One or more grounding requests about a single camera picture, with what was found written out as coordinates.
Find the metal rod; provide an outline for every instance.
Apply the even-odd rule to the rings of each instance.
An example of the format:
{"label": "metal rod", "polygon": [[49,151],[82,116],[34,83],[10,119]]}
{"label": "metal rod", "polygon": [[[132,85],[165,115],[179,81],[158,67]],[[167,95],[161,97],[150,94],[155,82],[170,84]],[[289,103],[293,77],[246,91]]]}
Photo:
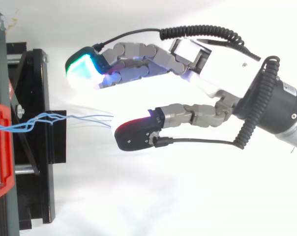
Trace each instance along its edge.
{"label": "metal rod", "polygon": [[15,165],[16,175],[29,175],[35,174],[31,164]]}
{"label": "metal rod", "polygon": [[6,61],[8,65],[18,65],[20,63],[22,55],[16,54],[16,55],[7,55]]}
{"label": "metal rod", "polygon": [[20,63],[20,59],[8,59],[7,64],[8,65],[18,65]]}

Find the red object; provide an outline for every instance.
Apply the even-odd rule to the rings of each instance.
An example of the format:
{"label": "red object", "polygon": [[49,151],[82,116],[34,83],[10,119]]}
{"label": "red object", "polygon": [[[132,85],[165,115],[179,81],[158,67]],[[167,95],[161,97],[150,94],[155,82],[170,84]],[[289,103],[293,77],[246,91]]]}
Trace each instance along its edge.
{"label": "red object", "polygon": [[[11,125],[11,110],[0,105],[0,125]],[[6,194],[14,186],[12,134],[0,130],[0,197]]]}

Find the black cable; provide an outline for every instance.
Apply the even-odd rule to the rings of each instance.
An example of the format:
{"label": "black cable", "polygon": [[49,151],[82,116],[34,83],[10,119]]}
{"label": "black cable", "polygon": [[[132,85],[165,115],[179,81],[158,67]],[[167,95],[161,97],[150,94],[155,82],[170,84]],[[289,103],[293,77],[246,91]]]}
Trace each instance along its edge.
{"label": "black cable", "polygon": [[173,28],[166,28],[160,31],[160,39],[170,39],[186,36],[215,36],[224,38],[229,42],[244,45],[244,41],[234,31],[220,26],[198,25],[198,26],[180,26]]}
{"label": "black cable", "polygon": [[211,140],[211,139],[173,139],[172,141],[174,143],[194,142],[194,143],[208,143],[208,144],[228,144],[228,145],[235,146],[235,144],[233,142],[223,141],[223,140]]}
{"label": "black cable", "polygon": [[266,58],[261,68],[258,95],[252,105],[251,111],[245,120],[240,132],[234,140],[234,144],[244,149],[251,135],[259,124],[260,119],[272,97],[272,92],[277,84],[277,72],[280,66],[280,58],[271,56]]}
{"label": "black cable", "polygon": [[169,137],[159,137],[159,138],[156,138],[153,142],[156,148],[164,147],[169,144],[179,143],[179,142],[227,144],[227,145],[236,146],[234,142],[223,141],[223,140],[211,140],[211,139],[173,139]]}
{"label": "black cable", "polygon": [[112,43],[120,38],[123,38],[123,37],[126,37],[128,35],[131,35],[131,34],[135,34],[135,33],[142,33],[142,32],[147,32],[147,31],[155,31],[155,32],[160,32],[160,29],[154,29],[154,28],[149,28],[149,29],[138,29],[138,30],[134,30],[134,31],[130,31],[130,32],[127,32],[127,33],[123,33],[121,35],[118,35],[117,37],[114,37],[112,39],[109,39],[107,40],[106,42],[103,42],[103,43],[97,43],[95,45],[93,45],[93,48],[100,52],[105,45],[109,44],[109,43]]}
{"label": "black cable", "polygon": [[159,37],[161,40],[165,39],[171,39],[171,38],[179,38],[179,37],[185,37],[185,36],[215,36],[226,39],[228,42],[231,42],[235,45],[241,46],[243,51],[248,51],[244,47],[244,41],[241,39],[241,37],[234,31],[230,29],[226,29],[224,27],[220,26],[209,26],[209,25],[198,25],[198,26],[180,26],[180,27],[174,27],[174,28],[166,28],[166,29],[155,29],[155,28],[149,28],[149,29],[139,29],[130,31],[127,33],[123,33],[121,35],[118,35],[117,37],[114,37],[106,42],[103,43],[97,43],[93,45],[93,48],[100,52],[105,45],[112,43],[120,38],[123,38],[125,36],[135,34],[135,33],[142,33],[147,31],[155,31],[159,32]]}

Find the black metal frame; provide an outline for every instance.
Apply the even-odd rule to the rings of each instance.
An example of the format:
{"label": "black metal frame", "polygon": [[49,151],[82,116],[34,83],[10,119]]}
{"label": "black metal frame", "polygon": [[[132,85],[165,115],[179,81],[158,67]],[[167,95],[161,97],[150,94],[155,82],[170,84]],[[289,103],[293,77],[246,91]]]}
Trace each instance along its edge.
{"label": "black metal frame", "polygon": [[[41,49],[23,52],[19,64],[8,66],[9,74],[14,75],[10,81],[16,87],[11,99],[15,118],[13,122],[26,122],[37,114],[49,111],[47,64],[44,56],[45,52]],[[19,104],[25,109],[21,119],[16,114],[16,106]],[[55,113],[66,115],[66,111]],[[35,173],[16,176],[20,229],[31,229],[31,219],[42,218],[44,224],[51,223],[55,218],[52,164],[65,162],[66,120],[56,122],[54,126],[37,123],[29,133],[14,134],[13,140],[15,164],[31,163]]]}
{"label": "black metal frame", "polygon": [[[7,65],[7,49],[22,54],[18,64]],[[25,43],[6,45],[0,30],[0,103],[11,106],[12,124],[50,110],[45,52],[25,49]],[[11,98],[9,80],[14,90]],[[25,109],[21,119],[17,105]],[[66,115],[66,111],[53,112]],[[66,162],[66,120],[53,126],[38,122],[31,132],[13,134],[13,144],[15,165],[31,164],[34,174],[16,175],[16,185],[0,198],[0,236],[18,236],[19,229],[31,229],[31,219],[42,218],[44,224],[54,220],[52,164]]]}
{"label": "black metal frame", "polygon": [[[10,106],[6,62],[5,32],[0,30],[0,104]],[[18,236],[19,223],[16,186],[0,198],[0,236]]]}

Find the blue wire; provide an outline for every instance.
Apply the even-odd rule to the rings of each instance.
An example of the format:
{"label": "blue wire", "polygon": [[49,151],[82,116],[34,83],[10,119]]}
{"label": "blue wire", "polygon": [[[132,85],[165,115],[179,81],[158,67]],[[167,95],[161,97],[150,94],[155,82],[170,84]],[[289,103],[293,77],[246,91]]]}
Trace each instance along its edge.
{"label": "blue wire", "polygon": [[[44,117],[49,117],[53,120],[46,120],[46,119],[41,119]],[[96,122],[96,123],[100,123],[102,125],[105,125],[107,127],[111,127],[110,125],[103,123],[101,121],[97,121],[97,120],[92,120],[92,119],[85,119],[85,118],[90,118],[90,117],[113,117],[110,115],[91,115],[91,116],[85,116],[85,117],[78,117],[78,116],[74,116],[74,115],[70,115],[70,116],[63,116],[60,114],[56,114],[56,113],[41,113],[39,115],[37,115],[36,117],[28,120],[25,123],[22,124],[16,124],[16,125],[11,125],[11,126],[2,126],[0,125],[0,130],[4,130],[7,132],[12,132],[12,133],[25,133],[25,132],[30,132],[33,130],[35,123],[36,122],[45,122],[45,123],[49,123],[51,125],[54,124],[54,122],[58,121],[58,120],[64,120],[64,119],[68,119],[68,118],[75,118],[75,119],[79,119],[79,120],[84,120],[84,121],[91,121],[91,122]]]}

